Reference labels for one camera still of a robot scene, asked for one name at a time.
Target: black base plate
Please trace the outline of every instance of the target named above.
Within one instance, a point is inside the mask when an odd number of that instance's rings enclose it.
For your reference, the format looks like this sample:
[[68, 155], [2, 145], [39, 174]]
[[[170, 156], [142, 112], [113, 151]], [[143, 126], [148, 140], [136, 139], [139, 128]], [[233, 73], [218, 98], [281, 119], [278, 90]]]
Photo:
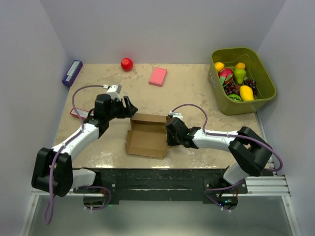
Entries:
[[[201, 201], [212, 203], [204, 194], [211, 181], [222, 176], [225, 169], [92, 169], [96, 172], [95, 183], [105, 186], [112, 193], [110, 204], [119, 201]], [[239, 184], [238, 193], [246, 194], [245, 180]], [[79, 188], [74, 193], [100, 193], [99, 189]], [[219, 203], [229, 202], [225, 206], [237, 205], [236, 197], [221, 197], [213, 192], [209, 194]], [[84, 202], [104, 201], [102, 197], [84, 197]]]

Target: red apple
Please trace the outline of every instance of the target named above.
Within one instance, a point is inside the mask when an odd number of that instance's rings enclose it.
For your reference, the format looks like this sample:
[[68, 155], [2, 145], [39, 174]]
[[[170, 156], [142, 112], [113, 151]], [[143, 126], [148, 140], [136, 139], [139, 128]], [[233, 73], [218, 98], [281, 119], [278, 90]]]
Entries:
[[120, 63], [120, 65], [122, 66], [122, 69], [124, 71], [130, 71], [132, 70], [133, 62], [129, 58], [124, 58], [122, 59], [122, 62]]

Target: toy fruit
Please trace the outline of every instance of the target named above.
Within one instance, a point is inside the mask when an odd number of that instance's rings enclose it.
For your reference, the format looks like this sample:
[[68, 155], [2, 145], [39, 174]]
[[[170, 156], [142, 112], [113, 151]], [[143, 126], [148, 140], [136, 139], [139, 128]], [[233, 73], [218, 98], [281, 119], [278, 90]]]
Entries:
[[124, 71], [130, 71], [133, 67], [133, 62], [129, 58], [124, 58], [122, 59], [122, 62], [120, 63], [120, 65], [122, 66], [122, 69]]
[[243, 101], [253, 101], [254, 95], [252, 89], [247, 85], [242, 85], [240, 87], [240, 94]]
[[217, 72], [219, 72], [220, 70], [222, 70], [224, 68], [224, 64], [222, 62], [216, 62], [215, 68], [216, 68]]
[[234, 77], [236, 82], [241, 85], [246, 77], [246, 71], [244, 69], [236, 69], [234, 71]]
[[223, 68], [218, 72], [218, 75], [223, 87], [234, 79], [233, 70], [231, 70], [230, 68]]
[[231, 81], [224, 87], [226, 95], [236, 94], [240, 96], [240, 86], [235, 84], [234, 81]]
[[242, 101], [241, 97], [239, 95], [236, 95], [236, 94], [230, 94], [228, 97], [234, 101], [237, 101], [237, 102]]
[[242, 85], [247, 85], [248, 87], [251, 87], [253, 93], [257, 94], [257, 87], [256, 87], [256, 81], [255, 80], [244, 80], [242, 82]]
[[243, 69], [243, 70], [245, 70], [245, 68], [246, 68], [245, 64], [241, 63], [241, 62], [237, 63], [236, 66], [235, 66], [235, 69]]

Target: green basket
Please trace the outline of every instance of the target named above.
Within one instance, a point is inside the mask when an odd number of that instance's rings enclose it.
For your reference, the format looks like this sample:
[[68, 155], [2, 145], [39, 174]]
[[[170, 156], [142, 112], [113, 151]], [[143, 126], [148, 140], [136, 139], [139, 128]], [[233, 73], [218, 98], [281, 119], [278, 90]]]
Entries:
[[[246, 77], [256, 81], [257, 95], [254, 101], [234, 101], [225, 94], [214, 63], [222, 62], [233, 68], [242, 62], [246, 65]], [[216, 96], [219, 110], [228, 116], [256, 112], [276, 96], [276, 88], [258, 55], [249, 48], [228, 48], [214, 51], [211, 56], [209, 80]]]

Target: red toy fruit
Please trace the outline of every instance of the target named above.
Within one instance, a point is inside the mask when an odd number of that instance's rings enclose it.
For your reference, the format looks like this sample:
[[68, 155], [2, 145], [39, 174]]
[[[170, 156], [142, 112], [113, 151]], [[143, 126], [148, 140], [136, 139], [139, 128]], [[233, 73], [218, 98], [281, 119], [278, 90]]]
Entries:
[[234, 79], [234, 73], [233, 70], [230, 68], [223, 68], [218, 72], [221, 84], [226, 86], [228, 83], [230, 83]]
[[124, 71], [130, 71], [132, 70], [133, 62], [129, 58], [124, 58], [122, 59], [122, 62], [120, 63], [120, 65], [122, 66], [122, 69]]

